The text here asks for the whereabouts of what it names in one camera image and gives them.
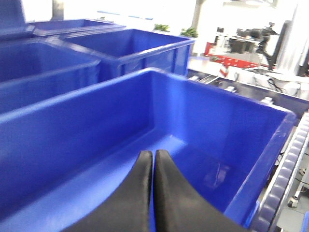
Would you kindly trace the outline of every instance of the blue plastic bin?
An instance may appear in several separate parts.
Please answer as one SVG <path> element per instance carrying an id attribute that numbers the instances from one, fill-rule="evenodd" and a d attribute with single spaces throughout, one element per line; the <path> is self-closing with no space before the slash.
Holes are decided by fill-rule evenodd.
<path id="1" fill-rule="evenodd" d="M 157 149 L 244 225 L 294 122 L 285 109 L 153 70 L 2 115 L 0 231 L 71 225 L 117 188 L 141 150 Z"/>
<path id="2" fill-rule="evenodd" d="M 25 24 L 20 0 L 0 0 L 0 43 L 32 38 L 33 30 Z"/>
<path id="3" fill-rule="evenodd" d="M 113 31 L 125 28 L 125 26 L 121 26 L 112 22 L 88 19 L 35 22 L 29 23 L 28 25 L 35 27 L 35 35 L 44 37 L 81 31 Z"/>
<path id="4" fill-rule="evenodd" d="M 186 75 L 190 45 L 194 40 L 156 32 L 126 29 L 106 33 L 77 33 L 64 41 L 102 60 L 100 80 L 106 81 L 147 67 Z"/>
<path id="5" fill-rule="evenodd" d="M 249 216 L 248 216 L 248 218 L 247 218 L 245 224 L 243 225 L 244 228 L 247 229 L 247 228 L 250 227 L 250 224 L 251 224 L 251 222 L 252 222 L 252 220 L 253 220 L 253 218 L 254 218 L 254 216 L 255 216 L 257 210 L 259 209 L 259 207 L 260 207 L 260 202 L 259 202 L 259 201 L 256 201 L 255 207 L 254 207 L 253 210 L 250 212 L 250 214 L 249 214 Z"/>
<path id="6" fill-rule="evenodd" d="M 99 60 L 30 39 L 0 44 L 0 114 L 98 82 Z"/>
<path id="7" fill-rule="evenodd" d="M 306 212 L 300 232 L 308 232 L 308 231 L 309 231 L 309 212 Z"/>

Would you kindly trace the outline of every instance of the green plant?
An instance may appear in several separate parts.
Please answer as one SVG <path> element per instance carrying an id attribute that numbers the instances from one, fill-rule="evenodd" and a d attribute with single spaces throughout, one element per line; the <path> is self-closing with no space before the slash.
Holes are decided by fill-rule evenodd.
<path id="1" fill-rule="evenodd" d="M 186 37 L 198 37 L 198 32 L 196 28 L 188 28 L 188 29 L 182 29 L 180 35 L 186 36 Z"/>
<path id="2" fill-rule="evenodd" d="M 169 32 L 168 29 L 169 29 L 169 25 L 164 25 L 164 24 L 155 24 L 154 25 L 154 30 Z"/>
<path id="3" fill-rule="evenodd" d="M 113 23 L 113 22 L 114 22 L 114 21 L 109 21 L 109 20 L 107 20 L 104 16 L 98 18 L 98 20 L 100 20 L 100 21 L 106 21 L 106 22 L 110 22 L 110 23 Z"/>

